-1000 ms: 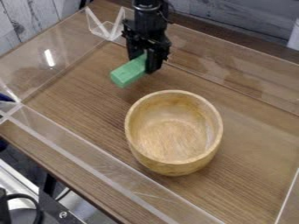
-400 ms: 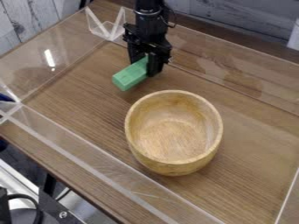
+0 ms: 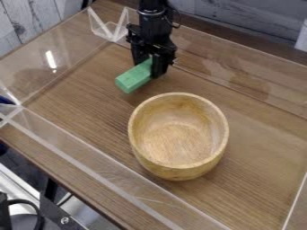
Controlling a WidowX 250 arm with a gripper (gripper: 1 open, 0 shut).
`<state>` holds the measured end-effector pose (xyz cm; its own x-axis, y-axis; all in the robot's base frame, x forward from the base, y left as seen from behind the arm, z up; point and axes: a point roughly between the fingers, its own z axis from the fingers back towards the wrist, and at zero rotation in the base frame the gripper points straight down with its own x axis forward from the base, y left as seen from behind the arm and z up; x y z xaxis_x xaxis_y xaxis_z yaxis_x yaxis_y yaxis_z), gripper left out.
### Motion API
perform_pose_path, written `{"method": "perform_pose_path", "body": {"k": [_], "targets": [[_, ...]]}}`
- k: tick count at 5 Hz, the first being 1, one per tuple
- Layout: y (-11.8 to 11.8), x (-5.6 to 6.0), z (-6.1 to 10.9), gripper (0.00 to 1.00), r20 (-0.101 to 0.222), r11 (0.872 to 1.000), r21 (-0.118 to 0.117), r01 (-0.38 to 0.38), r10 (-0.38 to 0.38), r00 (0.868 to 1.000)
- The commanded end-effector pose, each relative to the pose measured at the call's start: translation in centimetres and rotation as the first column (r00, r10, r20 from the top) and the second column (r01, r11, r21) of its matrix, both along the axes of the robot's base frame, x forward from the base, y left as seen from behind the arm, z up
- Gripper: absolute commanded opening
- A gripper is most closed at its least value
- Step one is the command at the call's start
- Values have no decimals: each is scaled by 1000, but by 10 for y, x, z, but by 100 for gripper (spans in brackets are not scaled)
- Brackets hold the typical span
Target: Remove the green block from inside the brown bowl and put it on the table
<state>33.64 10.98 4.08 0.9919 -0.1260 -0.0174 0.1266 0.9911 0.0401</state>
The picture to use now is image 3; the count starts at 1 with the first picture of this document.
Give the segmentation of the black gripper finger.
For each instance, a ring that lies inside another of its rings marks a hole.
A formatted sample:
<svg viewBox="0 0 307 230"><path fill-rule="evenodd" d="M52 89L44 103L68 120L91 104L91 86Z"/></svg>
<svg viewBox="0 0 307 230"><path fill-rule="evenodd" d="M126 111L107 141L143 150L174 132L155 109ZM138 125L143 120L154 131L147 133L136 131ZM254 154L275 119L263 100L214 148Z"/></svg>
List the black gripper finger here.
<svg viewBox="0 0 307 230"><path fill-rule="evenodd" d="M151 77L159 78L162 75L167 73L168 66L174 64L175 51L174 50L152 51L150 55L152 58Z"/></svg>
<svg viewBox="0 0 307 230"><path fill-rule="evenodd" d="M148 60L152 54L152 45L144 43L142 40L132 40L131 51L135 65L139 65Z"/></svg>

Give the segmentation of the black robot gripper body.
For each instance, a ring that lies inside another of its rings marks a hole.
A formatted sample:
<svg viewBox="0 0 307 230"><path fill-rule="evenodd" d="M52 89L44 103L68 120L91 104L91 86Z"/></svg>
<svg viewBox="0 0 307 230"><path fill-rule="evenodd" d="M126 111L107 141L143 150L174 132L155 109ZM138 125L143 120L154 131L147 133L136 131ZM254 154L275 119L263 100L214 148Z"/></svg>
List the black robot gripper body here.
<svg viewBox="0 0 307 230"><path fill-rule="evenodd" d="M176 51L176 46L171 41L172 10L138 11L138 14L139 24L128 23L126 26L127 42L131 44L132 40L142 40L152 45L152 51Z"/></svg>

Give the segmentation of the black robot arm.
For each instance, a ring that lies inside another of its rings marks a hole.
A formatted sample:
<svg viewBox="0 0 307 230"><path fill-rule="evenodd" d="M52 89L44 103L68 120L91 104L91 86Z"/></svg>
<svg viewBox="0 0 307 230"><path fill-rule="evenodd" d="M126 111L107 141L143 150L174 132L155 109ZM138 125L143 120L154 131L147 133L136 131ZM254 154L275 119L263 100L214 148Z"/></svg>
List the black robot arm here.
<svg viewBox="0 0 307 230"><path fill-rule="evenodd" d="M151 58L151 77L159 78L174 64L178 50L171 40L174 8L168 0L139 0L136 13L139 24L126 25L126 41L131 44L135 65Z"/></svg>

